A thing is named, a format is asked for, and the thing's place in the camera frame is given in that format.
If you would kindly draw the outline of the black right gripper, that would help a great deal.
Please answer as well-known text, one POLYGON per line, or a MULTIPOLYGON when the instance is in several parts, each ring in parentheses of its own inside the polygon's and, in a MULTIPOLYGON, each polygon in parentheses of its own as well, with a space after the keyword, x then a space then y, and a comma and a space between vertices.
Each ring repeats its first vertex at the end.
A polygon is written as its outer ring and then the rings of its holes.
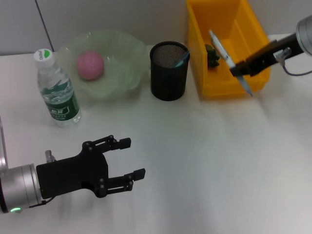
POLYGON ((250 56, 246 60, 242 60, 230 68, 234 77, 238 76, 255 76, 266 68, 279 63, 276 59, 278 56, 284 60, 302 54, 296 34, 291 34, 280 40, 273 40, 267 46, 250 56))

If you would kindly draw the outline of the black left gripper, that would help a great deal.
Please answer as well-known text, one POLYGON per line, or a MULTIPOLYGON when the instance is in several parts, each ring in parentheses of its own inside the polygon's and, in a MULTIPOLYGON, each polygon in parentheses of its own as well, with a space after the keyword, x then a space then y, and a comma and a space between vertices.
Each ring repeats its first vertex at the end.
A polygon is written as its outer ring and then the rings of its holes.
POLYGON ((135 181, 145 177, 144 168, 123 176, 108 178, 108 164, 102 153, 131 147, 131 139, 116 140, 113 135, 82 144, 74 157, 41 164, 36 167, 41 196, 51 198, 80 189, 92 191, 96 197, 129 192, 135 181))

